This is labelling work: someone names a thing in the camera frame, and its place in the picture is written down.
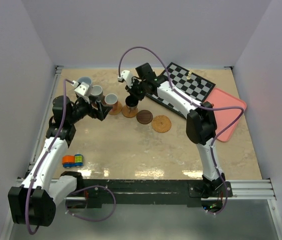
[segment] cup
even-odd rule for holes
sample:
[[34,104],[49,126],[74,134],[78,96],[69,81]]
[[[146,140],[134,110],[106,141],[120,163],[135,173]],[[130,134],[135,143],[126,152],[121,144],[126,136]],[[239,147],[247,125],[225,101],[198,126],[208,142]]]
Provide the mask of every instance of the cup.
[[103,100],[103,88],[100,85],[94,85],[92,87],[90,95],[102,102],[102,100]]
[[115,112],[118,109],[118,96],[114,93],[110,93],[105,96],[104,102],[106,105],[112,106],[111,112]]
[[88,76],[82,76],[80,77],[78,80],[77,80],[78,83],[85,83],[85,84],[88,84],[88,85],[92,85],[92,79],[89,78]]
[[139,100],[132,95],[127,96],[125,99],[125,105],[126,105],[126,108],[129,110],[129,112],[135,110],[138,106],[138,103],[139,103]]

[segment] marble tabletop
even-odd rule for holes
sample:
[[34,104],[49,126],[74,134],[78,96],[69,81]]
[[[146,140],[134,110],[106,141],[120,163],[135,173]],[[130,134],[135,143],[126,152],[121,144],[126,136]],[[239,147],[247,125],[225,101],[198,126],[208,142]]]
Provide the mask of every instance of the marble tabletop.
[[[239,97],[230,69],[191,70]],[[159,74],[162,69],[154,71]],[[124,105],[128,93],[125,84],[117,81],[117,69],[63,69],[55,97],[63,93],[64,78],[77,80],[83,76],[90,77],[94,85],[101,85],[104,95],[116,94]],[[71,100],[76,99],[69,84],[66,92]],[[63,168],[60,159],[54,178],[69,170],[91,179],[200,179],[202,163],[196,146],[186,135],[186,120],[147,97],[139,102],[138,109],[149,110],[154,117],[168,116],[172,123],[170,131],[155,132],[151,124],[140,124],[135,117],[126,118],[121,113],[108,115],[104,121],[86,116],[75,124],[76,134],[67,151],[67,155],[82,154],[83,166]],[[228,142],[216,141],[216,149],[228,180],[262,179],[244,117]]]

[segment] white wall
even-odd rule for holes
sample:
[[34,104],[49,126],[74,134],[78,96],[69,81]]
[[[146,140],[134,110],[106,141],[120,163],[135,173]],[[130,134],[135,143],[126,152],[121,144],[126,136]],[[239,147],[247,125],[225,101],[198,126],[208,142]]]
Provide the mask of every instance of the white wall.
[[234,67],[263,178],[271,178],[282,216],[282,0],[272,0]]
[[[169,63],[233,66],[271,0],[22,0],[50,58],[116,67],[130,47]],[[159,63],[137,50],[126,66]]]
[[0,234],[8,191],[30,161],[53,68],[22,2],[0,0]]

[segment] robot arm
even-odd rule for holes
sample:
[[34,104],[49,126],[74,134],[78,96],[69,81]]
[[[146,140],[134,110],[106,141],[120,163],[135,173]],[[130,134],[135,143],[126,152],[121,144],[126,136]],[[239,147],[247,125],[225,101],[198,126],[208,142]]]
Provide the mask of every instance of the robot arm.
[[[186,118],[186,134],[188,138],[196,144],[203,166],[203,180],[210,183],[210,188],[215,190],[222,184],[219,172],[224,178],[222,169],[220,168],[216,147],[211,150],[211,142],[216,135],[217,123],[213,111],[206,111],[191,105],[175,93],[169,84],[168,79],[164,75],[156,76],[151,66],[145,63],[136,68],[138,78],[133,74],[124,70],[118,81],[126,83],[125,89],[131,96],[141,101],[146,93],[154,94],[159,98],[168,101],[175,106]],[[179,90],[179,93],[197,105],[202,105],[206,108],[212,108],[209,102],[201,103]],[[217,166],[215,167],[211,151],[214,153],[214,158]]]
[[66,98],[66,115],[60,134],[56,138],[53,146],[48,147],[54,140],[63,114],[64,96],[58,96],[53,100],[53,116],[49,120],[49,128],[46,132],[46,140],[39,160],[44,155],[45,159],[39,166],[39,160],[36,161],[32,171],[27,175],[20,187],[11,187],[8,193],[8,200],[11,209],[13,222],[25,224],[25,205],[27,192],[37,168],[37,176],[31,189],[29,203],[29,223],[37,226],[49,226],[56,214],[56,207],[64,198],[76,189],[83,188],[83,178],[79,172],[64,172],[59,180],[50,186],[53,174],[56,171],[60,159],[66,154],[74,135],[76,133],[75,123],[86,115],[94,119],[103,121],[111,106],[104,106],[100,100],[90,96],[92,86],[82,82],[74,82],[77,100],[71,102]]

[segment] round cork coaster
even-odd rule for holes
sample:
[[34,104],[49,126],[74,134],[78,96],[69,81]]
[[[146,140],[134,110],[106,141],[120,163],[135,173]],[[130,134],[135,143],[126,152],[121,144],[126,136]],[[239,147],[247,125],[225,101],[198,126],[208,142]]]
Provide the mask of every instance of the round cork coaster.
[[153,115],[148,110],[141,110],[136,115],[136,120],[141,124],[149,124],[152,122]]
[[121,110],[122,110],[122,104],[121,104],[121,102],[118,101],[116,110],[113,111],[113,110],[111,109],[111,110],[109,111],[109,114],[110,114],[110,115],[117,115],[117,114],[119,114],[119,113],[121,112]]
[[136,109],[130,111],[130,110],[127,108],[127,105],[124,105],[124,106],[122,107],[122,114],[123,114],[123,116],[125,116],[126,118],[133,118],[133,117],[135,117],[135,116],[137,115],[138,111],[139,111],[138,108],[136,108]]
[[159,115],[153,118],[152,128],[158,133],[166,133],[171,129],[171,121],[167,116]]

